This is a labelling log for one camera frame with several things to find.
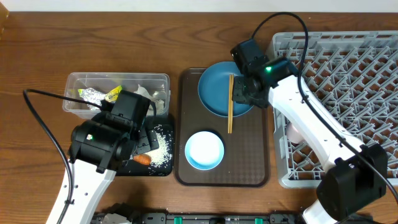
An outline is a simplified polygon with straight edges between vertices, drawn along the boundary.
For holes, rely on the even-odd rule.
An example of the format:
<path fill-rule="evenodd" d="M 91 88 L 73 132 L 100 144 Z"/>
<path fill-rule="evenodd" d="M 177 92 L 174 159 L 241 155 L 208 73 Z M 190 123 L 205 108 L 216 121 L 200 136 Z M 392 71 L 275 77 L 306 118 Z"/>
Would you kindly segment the dark blue plate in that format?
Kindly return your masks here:
<path fill-rule="evenodd" d="M 224 118 L 228 117 L 230 75 L 242 76 L 234 62 L 218 62 L 208 67 L 198 82 L 198 95 L 204 107 Z"/>

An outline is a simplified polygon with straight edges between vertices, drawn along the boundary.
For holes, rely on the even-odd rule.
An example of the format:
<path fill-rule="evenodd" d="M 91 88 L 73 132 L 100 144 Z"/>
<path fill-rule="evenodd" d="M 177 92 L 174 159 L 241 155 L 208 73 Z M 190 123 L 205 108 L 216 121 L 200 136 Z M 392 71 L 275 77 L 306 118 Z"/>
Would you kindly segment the brown serving tray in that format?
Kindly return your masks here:
<path fill-rule="evenodd" d="M 187 186 L 260 187 L 270 176 L 267 128 L 264 112 L 253 108 L 233 119 L 233 132 L 227 133 L 227 118 L 210 112 L 198 96 L 202 68 L 189 68 L 180 77 L 178 145 L 175 149 L 176 179 Z M 189 137 L 199 131 L 217 134 L 224 144 L 224 156 L 211 170 L 198 170 L 185 157 Z"/>

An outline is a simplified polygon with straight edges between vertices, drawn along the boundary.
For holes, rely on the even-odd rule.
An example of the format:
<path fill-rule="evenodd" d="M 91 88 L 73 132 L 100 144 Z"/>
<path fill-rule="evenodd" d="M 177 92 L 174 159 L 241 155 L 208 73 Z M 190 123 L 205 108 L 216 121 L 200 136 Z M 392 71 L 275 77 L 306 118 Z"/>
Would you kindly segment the orange carrot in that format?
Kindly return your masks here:
<path fill-rule="evenodd" d="M 146 166 L 150 165 L 152 162 L 151 157 L 148 156 L 147 154 L 139 154 L 139 155 L 133 156 L 132 159 L 134 161 L 136 161 L 142 165 L 146 165 Z"/>

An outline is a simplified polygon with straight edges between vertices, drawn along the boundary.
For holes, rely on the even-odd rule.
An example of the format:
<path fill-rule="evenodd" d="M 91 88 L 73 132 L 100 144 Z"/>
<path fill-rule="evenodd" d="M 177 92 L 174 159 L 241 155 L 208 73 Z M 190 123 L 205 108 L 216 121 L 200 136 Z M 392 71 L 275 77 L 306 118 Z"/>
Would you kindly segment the pink cup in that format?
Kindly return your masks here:
<path fill-rule="evenodd" d="M 300 132 L 292 123 L 289 123 L 286 127 L 286 136 L 287 139 L 294 144 L 300 144 L 304 140 Z"/>

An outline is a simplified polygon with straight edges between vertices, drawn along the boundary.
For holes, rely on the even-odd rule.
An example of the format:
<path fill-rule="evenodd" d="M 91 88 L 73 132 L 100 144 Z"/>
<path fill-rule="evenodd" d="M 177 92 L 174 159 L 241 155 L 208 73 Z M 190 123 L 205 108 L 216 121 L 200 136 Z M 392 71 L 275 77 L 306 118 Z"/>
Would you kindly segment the light blue rice bowl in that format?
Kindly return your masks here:
<path fill-rule="evenodd" d="M 224 157 L 221 138 L 210 131 L 200 131 L 190 136 L 184 150 L 188 163 L 198 170 L 214 169 Z"/>

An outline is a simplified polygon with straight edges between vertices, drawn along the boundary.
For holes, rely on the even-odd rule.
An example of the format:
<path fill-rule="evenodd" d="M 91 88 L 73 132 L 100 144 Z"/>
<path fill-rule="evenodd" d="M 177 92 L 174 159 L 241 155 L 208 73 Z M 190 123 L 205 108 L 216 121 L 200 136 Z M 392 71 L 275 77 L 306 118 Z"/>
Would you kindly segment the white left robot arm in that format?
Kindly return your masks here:
<path fill-rule="evenodd" d="M 159 148 L 150 99 L 122 90 L 72 131 L 69 159 L 47 223 L 89 223 L 123 162 Z"/>

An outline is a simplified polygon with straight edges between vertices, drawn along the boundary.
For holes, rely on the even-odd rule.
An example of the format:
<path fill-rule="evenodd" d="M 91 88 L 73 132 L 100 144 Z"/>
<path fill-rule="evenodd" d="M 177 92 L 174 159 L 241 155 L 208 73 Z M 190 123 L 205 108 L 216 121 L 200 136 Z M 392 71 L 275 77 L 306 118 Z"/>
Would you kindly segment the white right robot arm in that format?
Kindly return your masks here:
<path fill-rule="evenodd" d="M 254 39 L 231 50 L 241 76 L 233 101 L 281 112 L 317 156 L 325 172 L 317 200 L 302 214 L 305 223 L 338 223 L 386 194 L 387 155 L 367 147 L 340 125 L 310 92 L 289 59 L 269 60 Z"/>

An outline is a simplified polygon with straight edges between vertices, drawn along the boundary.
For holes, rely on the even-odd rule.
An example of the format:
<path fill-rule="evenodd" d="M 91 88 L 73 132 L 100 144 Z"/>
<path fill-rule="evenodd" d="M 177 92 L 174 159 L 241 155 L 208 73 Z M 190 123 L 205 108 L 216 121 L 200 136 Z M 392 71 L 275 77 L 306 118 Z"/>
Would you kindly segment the black waste tray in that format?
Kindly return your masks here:
<path fill-rule="evenodd" d="M 158 124 L 169 126 L 172 131 L 173 141 L 172 141 L 172 161 L 170 163 L 171 168 L 154 169 L 150 165 L 142 165 L 134 161 L 131 157 L 130 160 L 124 161 L 122 167 L 117 171 L 117 176 L 167 176 L 171 173 L 173 169 L 174 161 L 174 120 L 172 118 L 157 118 L 154 121 L 154 127 Z"/>

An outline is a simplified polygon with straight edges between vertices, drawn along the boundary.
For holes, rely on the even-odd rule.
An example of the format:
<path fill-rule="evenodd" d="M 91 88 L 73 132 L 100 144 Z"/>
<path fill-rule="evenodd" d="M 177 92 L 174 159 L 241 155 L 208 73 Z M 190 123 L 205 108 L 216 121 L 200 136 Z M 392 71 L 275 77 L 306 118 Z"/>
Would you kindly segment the grey dishwasher rack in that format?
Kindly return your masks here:
<path fill-rule="evenodd" d="M 350 133 L 387 152 L 387 174 L 397 184 L 397 32 L 281 32 L 270 58 L 305 59 L 312 93 Z"/>

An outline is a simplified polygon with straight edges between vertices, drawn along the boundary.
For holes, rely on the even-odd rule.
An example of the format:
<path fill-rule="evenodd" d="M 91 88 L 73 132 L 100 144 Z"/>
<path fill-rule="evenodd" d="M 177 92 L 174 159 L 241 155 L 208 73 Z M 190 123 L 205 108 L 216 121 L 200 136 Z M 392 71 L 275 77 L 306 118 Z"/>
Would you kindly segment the yellow snack wrapper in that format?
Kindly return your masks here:
<path fill-rule="evenodd" d="M 105 94 L 104 99 L 107 102 L 114 102 L 117 100 L 119 93 L 123 90 L 122 86 L 119 85 L 116 88 L 112 89 L 110 92 Z"/>

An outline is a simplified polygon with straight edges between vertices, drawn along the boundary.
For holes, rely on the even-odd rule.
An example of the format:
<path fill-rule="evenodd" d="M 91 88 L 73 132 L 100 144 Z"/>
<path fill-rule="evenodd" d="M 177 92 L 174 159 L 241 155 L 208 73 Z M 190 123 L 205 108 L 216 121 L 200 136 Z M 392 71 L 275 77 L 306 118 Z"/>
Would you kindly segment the crumpled white tissue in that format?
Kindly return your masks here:
<path fill-rule="evenodd" d="M 154 102 L 157 115 L 160 115 L 164 112 L 165 100 L 166 100 L 166 92 L 165 91 L 156 90 L 155 92 L 150 94 L 146 88 L 138 85 L 138 89 L 135 91 L 135 93 L 142 95 L 142 96 L 150 99 L 152 102 Z"/>

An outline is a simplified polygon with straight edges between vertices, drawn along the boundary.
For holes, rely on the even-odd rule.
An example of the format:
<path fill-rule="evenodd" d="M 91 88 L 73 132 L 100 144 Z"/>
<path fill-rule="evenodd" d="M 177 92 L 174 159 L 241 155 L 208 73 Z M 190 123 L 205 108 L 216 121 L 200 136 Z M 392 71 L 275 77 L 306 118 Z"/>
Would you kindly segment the clear plastic bin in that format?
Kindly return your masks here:
<path fill-rule="evenodd" d="M 123 90 L 135 92 L 138 85 L 152 94 L 156 90 L 166 92 L 165 110 L 158 117 L 169 115 L 170 78 L 165 73 L 123 73 L 123 72 L 73 72 L 69 74 L 64 95 L 80 99 L 78 89 L 94 88 L 103 93 L 121 85 Z"/>

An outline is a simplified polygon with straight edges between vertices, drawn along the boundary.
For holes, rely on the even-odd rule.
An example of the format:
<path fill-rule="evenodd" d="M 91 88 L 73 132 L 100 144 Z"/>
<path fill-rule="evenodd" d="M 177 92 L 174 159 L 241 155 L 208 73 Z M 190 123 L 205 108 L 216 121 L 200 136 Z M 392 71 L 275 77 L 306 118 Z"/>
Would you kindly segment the crumpled aluminium foil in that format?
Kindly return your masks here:
<path fill-rule="evenodd" d="M 95 90 L 94 88 L 78 89 L 79 97 L 84 101 L 101 106 L 101 101 L 105 99 L 106 94 Z"/>

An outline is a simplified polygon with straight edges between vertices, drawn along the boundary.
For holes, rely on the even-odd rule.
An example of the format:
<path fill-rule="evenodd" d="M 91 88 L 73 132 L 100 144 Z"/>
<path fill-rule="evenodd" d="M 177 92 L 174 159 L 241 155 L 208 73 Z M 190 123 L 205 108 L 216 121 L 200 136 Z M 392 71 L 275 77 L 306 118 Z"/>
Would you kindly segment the spilled white rice pile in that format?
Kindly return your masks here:
<path fill-rule="evenodd" d="M 156 169 L 171 168 L 172 161 L 172 131 L 169 126 L 158 124 L 155 133 L 159 143 L 159 148 L 146 154 L 151 158 L 150 166 Z"/>

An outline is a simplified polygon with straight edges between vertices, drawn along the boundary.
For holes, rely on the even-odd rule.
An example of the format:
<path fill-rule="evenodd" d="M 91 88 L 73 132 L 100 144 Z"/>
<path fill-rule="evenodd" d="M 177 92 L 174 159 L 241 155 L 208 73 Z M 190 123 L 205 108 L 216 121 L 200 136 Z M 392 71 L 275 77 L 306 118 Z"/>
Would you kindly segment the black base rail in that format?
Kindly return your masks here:
<path fill-rule="evenodd" d="M 296 212 L 260 214 L 227 213 L 169 213 L 167 210 L 134 208 L 117 203 L 103 212 L 96 212 L 90 224 L 304 224 Z"/>

